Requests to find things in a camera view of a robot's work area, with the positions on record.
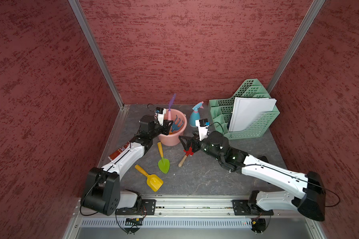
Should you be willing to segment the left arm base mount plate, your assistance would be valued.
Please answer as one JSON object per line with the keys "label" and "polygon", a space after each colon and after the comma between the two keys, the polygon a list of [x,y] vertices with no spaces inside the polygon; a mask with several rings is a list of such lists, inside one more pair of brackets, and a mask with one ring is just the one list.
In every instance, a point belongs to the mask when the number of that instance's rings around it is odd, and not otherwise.
{"label": "left arm base mount plate", "polygon": [[142,199],[136,203],[132,208],[117,209],[117,215],[136,215],[136,216],[150,216],[154,215],[156,209],[156,200],[154,199]]}

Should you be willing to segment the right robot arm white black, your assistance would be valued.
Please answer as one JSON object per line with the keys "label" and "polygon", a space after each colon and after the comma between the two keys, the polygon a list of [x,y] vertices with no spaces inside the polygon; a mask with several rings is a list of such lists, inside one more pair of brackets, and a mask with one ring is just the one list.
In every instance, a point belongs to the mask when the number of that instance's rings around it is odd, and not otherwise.
{"label": "right robot arm white black", "polygon": [[290,171],[270,164],[266,157],[257,158],[245,151],[231,147],[229,140],[217,131],[204,137],[180,136],[186,153],[198,151],[214,157],[219,165],[238,174],[255,177],[281,188],[278,192],[254,190],[250,194],[247,208],[251,214],[271,210],[297,211],[314,221],[325,221],[326,194],[321,176],[310,171],[307,174]]}

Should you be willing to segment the blue fork rake yellow handle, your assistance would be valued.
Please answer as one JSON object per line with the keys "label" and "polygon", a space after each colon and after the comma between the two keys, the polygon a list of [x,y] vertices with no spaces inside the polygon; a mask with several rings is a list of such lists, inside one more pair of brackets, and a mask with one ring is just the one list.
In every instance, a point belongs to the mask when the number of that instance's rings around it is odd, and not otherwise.
{"label": "blue fork rake yellow handle", "polygon": [[184,125],[184,121],[181,120],[178,116],[176,116],[176,119],[173,122],[171,133],[175,133],[179,131]]}

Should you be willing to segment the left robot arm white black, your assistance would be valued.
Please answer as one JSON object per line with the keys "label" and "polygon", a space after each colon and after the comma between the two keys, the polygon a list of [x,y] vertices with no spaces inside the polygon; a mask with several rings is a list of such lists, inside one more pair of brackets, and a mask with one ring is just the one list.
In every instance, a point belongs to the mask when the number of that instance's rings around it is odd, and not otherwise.
{"label": "left robot arm white black", "polygon": [[147,115],[143,116],[139,123],[138,132],[111,155],[108,164],[89,171],[80,201],[81,208],[88,208],[106,216],[112,215],[117,209],[139,209],[141,204],[138,202],[138,193],[122,191],[120,182],[135,162],[151,148],[154,138],[169,134],[174,122],[164,119],[163,115]]}

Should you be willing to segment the purple shovel pink handle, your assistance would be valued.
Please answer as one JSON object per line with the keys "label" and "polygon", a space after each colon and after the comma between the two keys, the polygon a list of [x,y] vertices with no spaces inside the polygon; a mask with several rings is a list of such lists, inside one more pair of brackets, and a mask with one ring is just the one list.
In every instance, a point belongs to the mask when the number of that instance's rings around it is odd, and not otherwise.
{"label": "purple shovel pink handle", "polygon": [[172,120],[171,108],[172,108],[172,105],[174,104],[175,98],[176,98],[176,93],[173,94],[173,96],[168,104],[168,110],[167,110],[168,120]]}

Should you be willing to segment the red shovel wooden handle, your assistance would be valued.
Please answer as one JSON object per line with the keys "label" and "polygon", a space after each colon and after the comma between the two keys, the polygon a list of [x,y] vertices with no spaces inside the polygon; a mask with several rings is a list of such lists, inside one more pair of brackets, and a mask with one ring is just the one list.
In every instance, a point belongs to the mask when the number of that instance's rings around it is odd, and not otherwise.
{"label": "red shovel wooden handle", "polygon": [[185,152],[185,155],[184,155],[184,157],[181,159],[181,161],[179,162],[178,167],[182,167],[183,164],[184,164],[184,162],[185,162],[185,160],[186,160],[189,156],[192,156],[192,155],[194,154],[193,149],[192,149],[191,146],[189,147],[188,150],[184,150],[184,152]]}

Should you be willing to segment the yellow plastic scoop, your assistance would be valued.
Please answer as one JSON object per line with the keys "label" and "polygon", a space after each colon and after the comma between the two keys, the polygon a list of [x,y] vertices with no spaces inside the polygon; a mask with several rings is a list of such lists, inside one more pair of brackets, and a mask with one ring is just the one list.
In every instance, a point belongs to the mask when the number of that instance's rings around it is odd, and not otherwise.
{"label": "yellow plastic scoop", "polygon": [[142,175],[147,178],[147,185],[154,191],[157,192],[163,185],[163,180],[161,180],[155,174],[148,174],[142,167],[135,165],[135,169],[138,170]]}

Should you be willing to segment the teal pink spray bottle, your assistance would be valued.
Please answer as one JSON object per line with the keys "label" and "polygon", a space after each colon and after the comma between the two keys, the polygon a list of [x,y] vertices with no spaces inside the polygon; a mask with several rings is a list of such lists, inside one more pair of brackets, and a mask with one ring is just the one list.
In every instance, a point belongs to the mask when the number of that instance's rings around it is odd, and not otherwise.
{"label": "teal pink spray bottle", "polygon": [[190,119],[189,119],[189,125],[191,127],[196,127],[195,122],[196,122],[196,120],[200,119],[200,114],[199,114],[198,110],[203,109],[203,104],[204,104],[204,101],[201,101],[192,108],[193,112],[190,115]]}

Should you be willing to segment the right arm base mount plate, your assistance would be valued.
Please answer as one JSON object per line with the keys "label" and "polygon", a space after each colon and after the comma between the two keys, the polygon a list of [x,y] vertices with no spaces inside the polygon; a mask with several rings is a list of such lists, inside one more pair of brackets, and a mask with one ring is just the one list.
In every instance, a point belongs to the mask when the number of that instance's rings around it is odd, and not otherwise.
{"label": "right arm base mount plate", "polygon": [[231,202],[235,216],[259,216],[261,214],[256,205],[249,200],[232,200]]}

